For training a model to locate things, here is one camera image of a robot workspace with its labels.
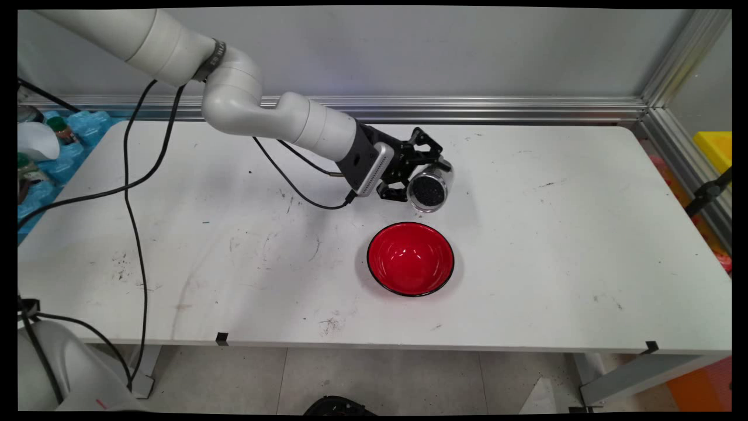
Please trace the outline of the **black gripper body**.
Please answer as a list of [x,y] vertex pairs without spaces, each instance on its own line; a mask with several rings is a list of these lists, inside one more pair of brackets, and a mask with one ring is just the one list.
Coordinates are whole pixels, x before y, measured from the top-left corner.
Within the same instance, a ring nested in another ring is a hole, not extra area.
[[417,143],[413,139],[387,139],[383,142],[393,150],[394,155],[382,175],[382,183],[387,188],[406,188],[416,168],[416,165],[410,164],[409,161],[414,157]]

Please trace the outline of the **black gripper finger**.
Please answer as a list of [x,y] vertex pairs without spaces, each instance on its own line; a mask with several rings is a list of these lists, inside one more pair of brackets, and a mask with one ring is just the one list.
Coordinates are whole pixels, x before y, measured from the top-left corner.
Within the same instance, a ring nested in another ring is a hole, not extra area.
[[377,195],[382,200],[391,202],[408,202],[408,178],[379,180],[376,187]]
[[408,143],[411,145],[408,152],[408,164],[412,165],[437,163],[443,151],[443,147],[420,127],[414,128]]

